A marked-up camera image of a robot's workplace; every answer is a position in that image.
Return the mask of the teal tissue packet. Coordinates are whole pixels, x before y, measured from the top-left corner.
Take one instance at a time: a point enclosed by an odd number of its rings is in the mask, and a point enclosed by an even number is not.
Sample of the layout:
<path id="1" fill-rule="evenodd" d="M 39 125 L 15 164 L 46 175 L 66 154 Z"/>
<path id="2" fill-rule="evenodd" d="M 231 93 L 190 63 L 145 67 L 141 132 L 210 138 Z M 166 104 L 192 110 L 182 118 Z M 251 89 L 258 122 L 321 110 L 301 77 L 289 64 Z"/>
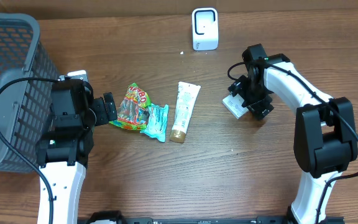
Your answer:
<path id="1" fill-rule="evenodd" d="M 155 138 L 160 142 L 166 141 L 166 129 L 168 121 L 169 106 L 163 107 L 151 104 L 148 107 L 149 118 L 146 128 L 140 133 L 147 135 L 150 138 Z"/>

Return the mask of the white tube with gold cap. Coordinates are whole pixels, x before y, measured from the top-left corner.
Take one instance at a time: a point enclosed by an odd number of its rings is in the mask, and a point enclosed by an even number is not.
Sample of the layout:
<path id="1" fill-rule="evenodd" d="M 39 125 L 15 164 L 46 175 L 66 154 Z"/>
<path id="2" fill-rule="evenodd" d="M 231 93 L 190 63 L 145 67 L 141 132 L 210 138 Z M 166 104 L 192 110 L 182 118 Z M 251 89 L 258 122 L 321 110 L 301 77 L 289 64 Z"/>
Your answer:
<path id="1" fill-rule="evenodd" d="M 193 108 L 196 103 L 200 85 L 186 82 L 178 82 L 178 94 L 175 107 L 175 117 L 170 134 L 170 140 L 176 143 L 184 143 L 190 123 Z"/>

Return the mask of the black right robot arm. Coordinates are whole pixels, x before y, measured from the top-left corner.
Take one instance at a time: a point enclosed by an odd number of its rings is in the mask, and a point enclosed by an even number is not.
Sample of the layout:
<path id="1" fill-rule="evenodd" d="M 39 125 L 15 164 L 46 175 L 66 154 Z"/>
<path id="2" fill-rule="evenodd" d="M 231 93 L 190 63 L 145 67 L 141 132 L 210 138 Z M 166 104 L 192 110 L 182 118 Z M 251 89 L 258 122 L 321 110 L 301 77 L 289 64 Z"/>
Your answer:
<path id="1" fill-rule="evenodd" d="M 295 114 L 293 151 L 302 170 L 296 198 L 280 217 L 257 223 L 344 223 L 325 209 L 335 183 L 358 177 L 358 134 L 352 103 L 318 90 L 297 72 L 284 54 L 268 56 L 261 44 L 242 53 L 247 74 L 233 79 L 223 102 L 240 118 L 250 112 L 264 119 L 276 94 Z"/>

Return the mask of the colourful Haribo candy bag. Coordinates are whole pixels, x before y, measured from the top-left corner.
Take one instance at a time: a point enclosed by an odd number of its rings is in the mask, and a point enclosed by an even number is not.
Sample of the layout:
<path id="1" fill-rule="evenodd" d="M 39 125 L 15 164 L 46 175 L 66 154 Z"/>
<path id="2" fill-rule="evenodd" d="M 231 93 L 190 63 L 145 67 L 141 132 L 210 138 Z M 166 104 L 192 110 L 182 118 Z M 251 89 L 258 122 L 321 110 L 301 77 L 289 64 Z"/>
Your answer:
<path id="1" fill-rule="evenodd" d="M 117 119 L 109 123 L 126 130 L 141 131 L 147 126 L 150 105 L 147 92 L 132 83 L 127 87 L 125 97 L 117 109 Z"/>

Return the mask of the white Hansaplast plaster box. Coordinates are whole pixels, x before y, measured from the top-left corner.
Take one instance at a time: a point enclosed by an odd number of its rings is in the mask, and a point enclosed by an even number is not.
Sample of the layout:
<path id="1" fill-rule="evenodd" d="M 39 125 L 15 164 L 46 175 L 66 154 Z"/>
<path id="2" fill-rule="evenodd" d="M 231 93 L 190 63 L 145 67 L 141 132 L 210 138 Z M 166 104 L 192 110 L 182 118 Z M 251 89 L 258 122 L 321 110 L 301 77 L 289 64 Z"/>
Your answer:
<path id="1" fill-rule="evenodd" d="M 249 110 L 243 107 L 244 99 L 240 95 L 229 95 L 223 99 L 223 105 L 234 115 L 236 119 L 239 119 L 245 115 Z"/>

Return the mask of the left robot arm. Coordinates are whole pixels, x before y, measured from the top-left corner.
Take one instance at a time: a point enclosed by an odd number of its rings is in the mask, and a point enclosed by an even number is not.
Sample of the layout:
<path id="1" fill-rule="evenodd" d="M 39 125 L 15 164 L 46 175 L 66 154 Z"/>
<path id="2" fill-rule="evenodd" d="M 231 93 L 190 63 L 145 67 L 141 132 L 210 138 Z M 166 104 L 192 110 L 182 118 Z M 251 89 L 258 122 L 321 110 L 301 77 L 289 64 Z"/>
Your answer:
<path id="1" fill-rule="evenodd" d="M 95 127 L 117 118 L 112 93 L 95 98 L 90 84 L 65 78 L 52 85 L 52 127 L 35 151 L 40 183 L 38 223 L 76 223 Z"/>

